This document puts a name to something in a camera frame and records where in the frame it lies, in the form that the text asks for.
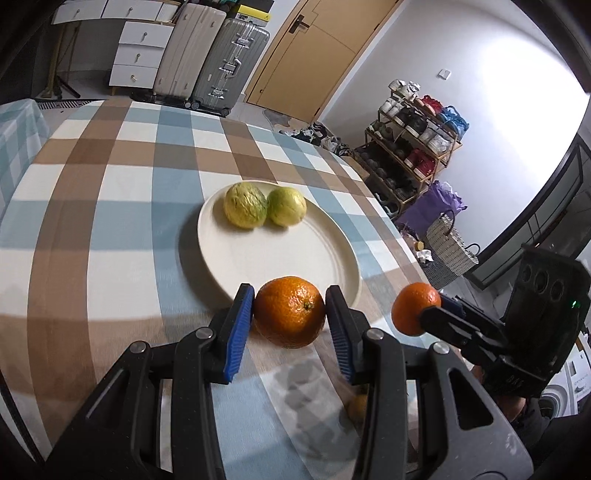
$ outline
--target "woven basket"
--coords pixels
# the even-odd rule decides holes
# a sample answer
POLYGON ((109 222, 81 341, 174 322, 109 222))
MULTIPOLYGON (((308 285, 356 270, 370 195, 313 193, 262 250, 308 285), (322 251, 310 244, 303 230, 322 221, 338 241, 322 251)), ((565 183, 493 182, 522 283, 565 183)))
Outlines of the woven basket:
POLYGON ((431 286, 437 290, 441 290, 457 279, 459 275, 452 272, 433 250, 431 250, 431 256, 433 257, 433 261, 426 265, 421 265, 421 268, 431 286))
POLYGON ((431 245, 431 251, 437 254, 445 266, 457 276, 461 276, 478 265, 477 255, 480 253, 480 245, 470 244, 466 247, 462 237, 453 227, 455 221, 456 217, 452 210, 441 214, 427 230, 427 241, 431 245), (468 251, 468 248, 473 246, 478 247, 478 252, 475 254, 468 251))

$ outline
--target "beige suitcase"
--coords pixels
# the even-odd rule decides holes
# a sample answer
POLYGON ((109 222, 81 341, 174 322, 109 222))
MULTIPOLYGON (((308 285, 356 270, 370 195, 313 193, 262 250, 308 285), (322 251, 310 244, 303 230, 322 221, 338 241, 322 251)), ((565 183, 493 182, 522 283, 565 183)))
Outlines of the beige suitcase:
POLYGON ((187 4, 164 50, 154 93, 187 100, 226 14, 205 5, 187 4))

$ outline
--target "yellow-green fruit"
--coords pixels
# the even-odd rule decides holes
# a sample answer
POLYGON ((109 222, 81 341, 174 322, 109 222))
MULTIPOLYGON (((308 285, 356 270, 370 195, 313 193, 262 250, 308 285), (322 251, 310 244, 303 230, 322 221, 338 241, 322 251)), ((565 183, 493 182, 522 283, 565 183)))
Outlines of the yellow-green fruit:
POLYGON ((267 218, 267 200, 252 183, 235 183, 226 192, 223 211, 233 225, 252 229, 261 226, 267 218))
POLYGON ((306 216, 306 199, 291 187, 273 190, 267 197, 267 203, 269 218, 277 225, 296 225, 306 216))

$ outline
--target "white plate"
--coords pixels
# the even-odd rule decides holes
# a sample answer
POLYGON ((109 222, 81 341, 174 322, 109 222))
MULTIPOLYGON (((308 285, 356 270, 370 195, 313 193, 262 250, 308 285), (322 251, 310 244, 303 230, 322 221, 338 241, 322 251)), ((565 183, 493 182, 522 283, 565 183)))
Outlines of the white plate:
MULTIPOLYGON (((251 181, 268 195, 274 183, 251 181)), ((314 284, 324 297, 339 285, 352 307, 361 294, 361 276, 347 237, 326 212, 306 199, 307 213, 295 226, 282 228, 270 220, 254 230, 233 226, 223 211, 230 185, 207 199, 199 213, 197 237, 212 277, 228 297, 241 283, 258 291, 274 278, 294 275, 314 284)))

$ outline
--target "door handle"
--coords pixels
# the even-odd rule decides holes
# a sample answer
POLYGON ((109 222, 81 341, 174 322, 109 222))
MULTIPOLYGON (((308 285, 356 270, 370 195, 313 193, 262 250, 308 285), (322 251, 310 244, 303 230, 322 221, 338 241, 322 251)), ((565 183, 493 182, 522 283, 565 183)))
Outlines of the door handle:
POLYGON ((297 27, 299 27, 300 25, 302 27, 310 28, 310 26, 307 23, 304 23, 303 22, 303 19, 304 19, 304 16, 303 15, 298 15, 297 16, 297 18, 291 24, 290 33, 296 33, 297 27))

